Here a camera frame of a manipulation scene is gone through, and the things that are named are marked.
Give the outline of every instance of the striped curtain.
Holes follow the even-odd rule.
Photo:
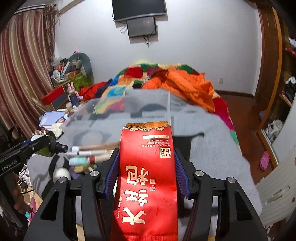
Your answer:
[[[45,110],[41,98],[52,89],[54,14],[49,8],[53,11],[48,5],[13,15],[0,34],[0,117],[8,129],[17,124],[27,138]]]

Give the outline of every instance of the bag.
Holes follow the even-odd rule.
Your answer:
[[[17,139],[15,139],[15,140],[12,140],[12,133],[13,133],[15,128],[17,129],[19,137]],[[8,137],[9,148],[14,147],[14,146],[28,140],[27,138],[22,136],[22,134],[20,132],[20,127],[18,125],[14,125],[12,128],[10,128],[10,130],[8,131],[7,137]]]
[[[123,128],[111,241],[177,241],[178,209],[170,126]]]

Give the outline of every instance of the orange fabric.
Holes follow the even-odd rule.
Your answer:
[[[157,72],[142,89],[163,88],[178,97],[190,100],[204,107],[208,112],[214,112],[212,100],[214,88],[210,81],[205,80],[205,74],[188,74],[185,70],[163,70]]]

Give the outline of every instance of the pink slipper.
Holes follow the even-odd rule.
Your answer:
[[[267,169],[268,163],[269,163],[269,155],[268,155],[268,152],[265,151],[259,162],[259,166],[262,171],[265,171]]]

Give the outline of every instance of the monitor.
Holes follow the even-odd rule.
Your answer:
[[[156,35],[156,24],[154,17],[135,18],[126,21],[128,37]]]
[[[112,0],[114,21],[165,15],[164,0]]]

